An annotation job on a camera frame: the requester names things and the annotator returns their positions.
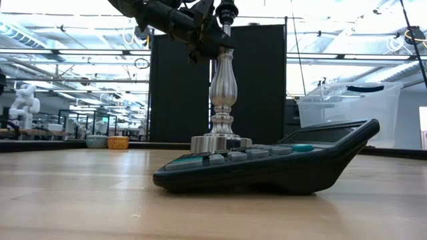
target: wooden tabletop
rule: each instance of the wooden tabletop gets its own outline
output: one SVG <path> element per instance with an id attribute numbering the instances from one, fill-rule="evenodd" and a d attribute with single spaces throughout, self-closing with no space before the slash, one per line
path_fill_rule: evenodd
<path id="1" fill-rule="evenodd" d="M 0 239 L 427 239 L 427 161 L 357 156 L 310 196 L 153 185 L 184 153 L 0 154 Z"/>

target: calculator button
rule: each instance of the calculator button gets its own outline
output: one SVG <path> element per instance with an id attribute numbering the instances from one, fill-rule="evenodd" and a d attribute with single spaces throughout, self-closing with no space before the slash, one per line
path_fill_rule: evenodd
<path id="1" fill-rule="evenodd" d="M 182 155 L 181 157 L 179 157 L 178 159 L 187 159 L 187 158 L 195 157 L 196 155 L 197 155 L 197 153 L 185 154 L 185 155 Z"/>
<path id="2" fill-rule="evenodd" d="M 198 153 L 195 157 L 203 157 L 203 160 L 209 159 L 211 152 Z"/>
<path id="3" fill-rule="evenodd" d="M 278 144 L 278 145 L 274 145 L 275 147 L 291 147 L 292 148 L 292 145 L 291 144 Z"/>
<path id="4" fill-rule="evenodd" d="M 248 148 L 247 147 L 233 147 L 230 150 L 232 150 L 232 151 L 245 151 L 246 149 L 248 149 Z"/>
<path id="5" fill-rule="evenodd" d="M 297 152 L 308 152 L 313 151 L 313 146 L 310 144 L 295 144 L 292 145 L 292 150 Z"/>
<path id="6" fill-rule="evenodd" d="M 248 155 L 247 155 L 246 153 L 236 152 L 235 154 L 231 154 L 231 155 L 229 156 L 229 158 L 230 158 L 232 161 L 243 161 L 243 160 L 248 159 Z"/>
<path id="7" fill-rule="evenodd" d="M 272 146 L 263 146 L 263 147 L 261 147 L 261 149 L 263 149 L 263 150 L 267 150 L 267 151 L 269 151 L 270 153 L 272 153 L 272 152 L 273 152 L 273 147 L 272 147 Z"/>
<path id="8" fill-rule="evenodd" d="M 252 157 L 252 153 L 256 151 L 261 151 L 261 149 L 248 149 L 246 150 L 246 154 L 248 155 L 248 157 Z"/>
<path id="9" fill-rule="evenodd" d="M 225 156 L 227 156 L 227 153 L 229 153 L 230 152 L 230 150 L 218 150 L 218 151 L 216 151 L 215 152 L 215 154 L 221 154 L 221 155 L 223 155 L 224 157 Z"/>
<path id="10" fill-rule="evenodd" d="M 290 147 L 274 147 L 273 153 L 277 155 L 287 155 L 292 152 L 292 149 Z"/>
<path id="11" fill-rule="evenodd" d="M 203 166 L 203 157 L 192 157 L 187 159 L 176 159 L 175 161 L 167 164 L 165 168 L 166 170 L 171 171 L 201 166 Z"/>
<path id="12" fill-rule="evenodd" d="M 223 155 L 215 154 L 209 156 L 210 165 L 220 165 L 226 163 L 226 159 Z"/>
<path id="13" fill-rule="evenodd" d="M 227 157 L 231 157 L 232 155 L 240 154 L 240 153 L 241 152 L 232 151 L 232 152 L 227 153 Z"/>
<path id="14" fill-rule="evenodd" d="M 270 152 L 267 150 L 258 150 L 258 151 L 253 151 L 251 156 L 253 158 L 259 159 L 259 158 L 263 158 L 263 157 L 268 157 L 270 156 Z"/>
<path id="15" fill-rule="evenodd" d="M 265 147 L 265 145 L 262 145 L 262 144 L 253 144 L 252 146 L 250 146 L 251 149 L 260 149 L 262 147 Z"/>

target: black calculator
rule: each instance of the black calculator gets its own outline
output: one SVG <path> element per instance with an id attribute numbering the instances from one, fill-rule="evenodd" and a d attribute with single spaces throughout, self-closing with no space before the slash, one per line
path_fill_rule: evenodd
<path id="1" fill-rule="evenodd" d="M 379 130 L 376 119 L 304 127 L 274 145 L 183 155 L 158 169 L 153 181 L 172 191 L 267 184 L 314 193 L 331 187 Z"/>

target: teal calculator button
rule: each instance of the teal calculator button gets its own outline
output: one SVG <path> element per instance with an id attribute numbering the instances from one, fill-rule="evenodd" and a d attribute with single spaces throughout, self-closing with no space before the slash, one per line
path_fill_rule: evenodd
<path id="1" fill-rule="evenodd" d="M 176 159 L 165 166 L 166 170 L 181 170 L 203 166 L 203 157 Z"/>
<path id="2" fill-rule="evenodd" d="M 310 144 L 295 144 L 292 145 L 292 151 L 297 151 L 297 152 L 308 152 L 308 151 L 313 151 L 313 145 Z"/>

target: gray bowl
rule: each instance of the gray bowl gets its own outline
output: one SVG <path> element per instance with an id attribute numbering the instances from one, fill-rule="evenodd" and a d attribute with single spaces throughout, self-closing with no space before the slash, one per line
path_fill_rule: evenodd
<path id="1" fill-rule="evenodd" d="M 101 135 L 89 135 L 86 138 L 86 146 L 90 149 L 104 149 L 108 146 L 108 137 Z"/>

